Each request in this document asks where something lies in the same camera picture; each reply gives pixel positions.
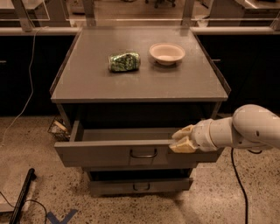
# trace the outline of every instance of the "can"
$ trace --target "can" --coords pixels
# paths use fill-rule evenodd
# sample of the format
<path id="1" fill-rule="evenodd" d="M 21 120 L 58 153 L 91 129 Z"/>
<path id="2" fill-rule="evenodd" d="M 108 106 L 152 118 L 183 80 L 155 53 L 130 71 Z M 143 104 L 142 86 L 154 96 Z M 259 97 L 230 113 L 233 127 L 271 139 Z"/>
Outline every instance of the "can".
<path id="1" fill-rule="evenodd" d="M 128 72 L 139 69 L 140 55 L 137 52 L 121 52 L 108 56 L 108 70 L 111 72 Z"/>

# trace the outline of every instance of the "open drawer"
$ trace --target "open drawer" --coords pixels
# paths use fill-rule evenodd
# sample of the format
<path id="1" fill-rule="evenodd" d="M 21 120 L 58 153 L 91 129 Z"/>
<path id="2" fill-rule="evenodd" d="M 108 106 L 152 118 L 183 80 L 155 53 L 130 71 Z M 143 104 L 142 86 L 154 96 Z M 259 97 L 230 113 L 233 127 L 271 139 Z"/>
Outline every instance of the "open drawer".
<path id="1" fill-rule="evenodd" d="M 69 142 L 54 147 L 64 166 L 79 166 L 85 171 L 125 169 L 195 168 L 198 162 L 214 162 L 219 153 L 178 154 L 169 149 L 172 134 L 178 129 L 83 129 L 73 125 Z"/>
<path id="2" fill-rule="evenodd" d="M 118 193 L 160 193 L 189 190 L 192 169 L 148 171 L 91 171 L 93 196 Z"/>

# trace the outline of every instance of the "blue floor marking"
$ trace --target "blue floor marking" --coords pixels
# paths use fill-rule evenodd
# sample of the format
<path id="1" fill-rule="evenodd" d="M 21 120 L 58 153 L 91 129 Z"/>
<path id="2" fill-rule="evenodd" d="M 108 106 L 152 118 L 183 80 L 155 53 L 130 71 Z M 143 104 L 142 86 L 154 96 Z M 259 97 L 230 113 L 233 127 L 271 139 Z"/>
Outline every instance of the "blue floor marking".
<path id="1" fill-rule="evenodd" d="M 48 212 L 46 218 L 48 218 L 52 224 L 67 224 L 77 212 L 77 209 L 71 209 L 63 221 L 59 221 L 52 212 Z"/>

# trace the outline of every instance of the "speckled floor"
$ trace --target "speckled floor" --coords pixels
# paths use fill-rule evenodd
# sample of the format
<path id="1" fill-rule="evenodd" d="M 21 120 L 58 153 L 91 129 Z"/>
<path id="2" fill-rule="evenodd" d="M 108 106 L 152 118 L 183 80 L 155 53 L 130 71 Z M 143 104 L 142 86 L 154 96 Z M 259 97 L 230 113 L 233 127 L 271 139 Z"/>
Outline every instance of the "speckled floor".
<path id="1" fill-rule="evenodd" d="M 1 137 L 11 120 L 0 117 Z M 86 174 L 60 162 L 53 148 L 56 139 L 47 132 L 52 120 L 51 116 L 22 116 L 6 133 L 0 148 L 0 191 L 9 201 L 17 201 L 26 173 L 34 168 L 37 178 L 27 199 L 42 203 L 61 223 L 244 223 L 244 198 L 230 149 L 217 163 L 200 164 L 192 172 L 194 182 L 188 192 L 93 198 Z M 248 194 L 249 223 L 279 223 L 280 150 L 260 155 L 235 150 L 234 155 Z M 77 213 L 67 222 L 71 209 Z M 9 223 L 10 217 L 0 213 L 0 223 Z M 44 223 L 44 217 L 41 206 L 26 202 L 20 223 Z"/>

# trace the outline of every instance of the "white cable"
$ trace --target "white cable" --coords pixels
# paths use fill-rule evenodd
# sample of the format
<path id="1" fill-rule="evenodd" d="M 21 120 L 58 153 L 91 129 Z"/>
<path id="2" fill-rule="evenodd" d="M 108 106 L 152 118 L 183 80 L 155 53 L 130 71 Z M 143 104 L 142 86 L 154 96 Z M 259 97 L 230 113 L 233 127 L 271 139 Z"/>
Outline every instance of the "white cable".
<path id="1" fill-rule="evenodd" d="M 14 124 L 14 122 L 25 112 L 25 109 L 30 101 L 30 99 L 32 98 L 33 96 L 33 82 L 32 82 L 32 63 L 33 63 L 33 59 L 34 59 L 34 51 L 35 51 L 35 38 L 36 38 L 36 35 L 38 32 L 40 32 L 42 29 L 45 29 L 46 27 L 41 27 L 39 30 L 37 30 L 33 36 L 33 44 L 32 44 L 32 55 L 31 55 L 31 62 L 29 64 L 29 80 L 30 80 L 30 84 L 31 84 L 31 94 L 30 96 L 28 97 L 28 100 L 26 102 L 26 104 L 24 105 L 24 108 L 23 110 L 20 112 L 19 115 L 17 115 L 15 117 L 15 119 L 11 122 L 11 124 L 8 126 L 8 128 L 5 130 L 5 132 L 3 133 L 3 137 L 2 137 L 2 141 L 1 141 L 1 144 L 0 144 L 0 148 L 4 147 L 4 140 L 5 140 L 5 136 L 6 136 L 6 133 L 7 131 L 11 128 L 11 126 Z"/>

